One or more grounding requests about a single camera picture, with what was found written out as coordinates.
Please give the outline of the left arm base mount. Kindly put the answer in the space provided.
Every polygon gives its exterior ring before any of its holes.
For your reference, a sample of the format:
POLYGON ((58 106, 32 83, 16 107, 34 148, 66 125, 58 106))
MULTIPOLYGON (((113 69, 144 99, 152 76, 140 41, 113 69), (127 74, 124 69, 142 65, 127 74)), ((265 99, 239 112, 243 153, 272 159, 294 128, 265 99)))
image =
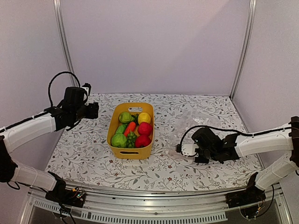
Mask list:
POLYGON ((47 191, 45 199, 57 202, 63 205, 83 208, 86 198, 86 191, 75 187, 73 189, 66 188, 66 182, 58 175, 49 172, 54 176, 56 185, 52 191, 47 191))

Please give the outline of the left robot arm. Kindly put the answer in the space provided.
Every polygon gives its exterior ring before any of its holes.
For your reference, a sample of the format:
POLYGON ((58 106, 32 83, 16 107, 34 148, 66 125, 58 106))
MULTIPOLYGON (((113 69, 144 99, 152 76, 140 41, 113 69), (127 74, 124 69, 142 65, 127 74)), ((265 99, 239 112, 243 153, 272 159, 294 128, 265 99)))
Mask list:
POLYGON ((4 127, 0 131, 0 181, 17 182, 50 191, 60 203, 69 199, 69 191, 61 186, 64 182, 55 174, 37 170, 14 161, 10 154, 20 146, 45 134, 65 129, 69 131, 82 119, 97 119, 98 103, 87 103, 91 85, 68 87, 64 99, 43 112, 4 127))

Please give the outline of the yellow plastic basket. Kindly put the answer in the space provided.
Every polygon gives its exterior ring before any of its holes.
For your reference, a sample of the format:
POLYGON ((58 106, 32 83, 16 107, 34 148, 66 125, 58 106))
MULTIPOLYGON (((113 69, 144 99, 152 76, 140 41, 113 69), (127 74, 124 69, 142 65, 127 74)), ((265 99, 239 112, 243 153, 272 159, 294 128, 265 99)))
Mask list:
POLYGON ((151 142, 146 145, 145 147, 138 147, 138 148, 121 148, 121 147, 114 147, 112 145, 112 138, 117 130, 117 128, 121 125, 119 121, 119 116, 122 112, 128 112, 131 115, 133 114, 140 114, 142 112, 146 112, 151 117, 150 125, 154 128, 155 119, 154 119, 154 108, 149 103, 143 102, 131 102, 131 103, 123 103, 116 106, 112 118, 110 120, 109 129, 107 132, 107 143, 111 148, 115 157, 119 159, 132 159, 132 160, 144 160, 150 157, 152 145, 154 142, 154 129, 152 130, 149 139, 151 142))

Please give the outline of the clear zip top bag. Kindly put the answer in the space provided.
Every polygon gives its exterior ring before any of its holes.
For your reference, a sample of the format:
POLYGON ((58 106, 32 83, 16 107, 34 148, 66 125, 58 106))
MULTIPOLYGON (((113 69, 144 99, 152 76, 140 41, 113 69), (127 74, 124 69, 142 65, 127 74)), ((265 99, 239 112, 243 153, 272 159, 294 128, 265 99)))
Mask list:
POLYGON ((176 152, 176 145, 180 143, 189 128, 199 125, 221 128, 221 121, 214 115, 194 110, 186 111, 175 123, 174 130, 170 132, 165 152, 173 158, 182 158, 182 155, 176 152))

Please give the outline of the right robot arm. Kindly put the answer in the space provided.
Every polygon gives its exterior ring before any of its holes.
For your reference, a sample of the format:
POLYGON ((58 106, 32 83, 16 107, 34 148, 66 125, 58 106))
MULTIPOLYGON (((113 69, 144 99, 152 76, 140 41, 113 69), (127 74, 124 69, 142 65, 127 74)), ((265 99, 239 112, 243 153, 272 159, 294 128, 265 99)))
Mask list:
POLYGON ((286 153, 262 171, 253 174, 247 189, 242 192, 242 200, 252 203, 269 186, 299 169, 299 118, 277 129, 259 133, 231 131, 224 139, 214 134, 215 128, 201 126, 192 135, 193 144, 182 147, 185 156, 195 156, 199 163, 210 160, 224 163, 238 160, 251 154, 285 150, 286 153))

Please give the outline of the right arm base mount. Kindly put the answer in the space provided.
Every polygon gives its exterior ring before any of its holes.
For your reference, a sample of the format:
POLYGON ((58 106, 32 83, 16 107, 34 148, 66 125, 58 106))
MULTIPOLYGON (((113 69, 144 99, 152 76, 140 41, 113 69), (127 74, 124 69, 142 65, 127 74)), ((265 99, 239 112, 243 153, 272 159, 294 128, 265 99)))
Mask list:
POLYGON ((229 208, 235 208, 240 206, 245 206, 252 203, 259 203, 261 205, 254 205, 253 207, 248 207, 245 209, 241 209, 241 215, 247 219, 256 218, 261 211, 262 207, 264 206, 264 201, 266 199, 266 195, 264 190, 258 189, 256 184, 256 176, 257 172, 255 172, 248 181, 247 187, 245 190, 227 193, 225 195, 226 204, 229 208))

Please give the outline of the green apple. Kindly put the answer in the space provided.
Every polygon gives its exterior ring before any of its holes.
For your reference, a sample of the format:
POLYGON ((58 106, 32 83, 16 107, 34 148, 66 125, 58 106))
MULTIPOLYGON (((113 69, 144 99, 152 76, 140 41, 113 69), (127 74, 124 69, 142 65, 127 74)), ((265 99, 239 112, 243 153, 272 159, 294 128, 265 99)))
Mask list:
POLYGON ((135 118, 129 112, 122 112, 119 115, 119 121, 122 124, 128 124, 130 122, 133 122, 134 120, 135 120, 135 118))
POLYGON ((113 147, 125 148, 127 145, 127 137, 124 134, 117 133, 111 138, 113 147))

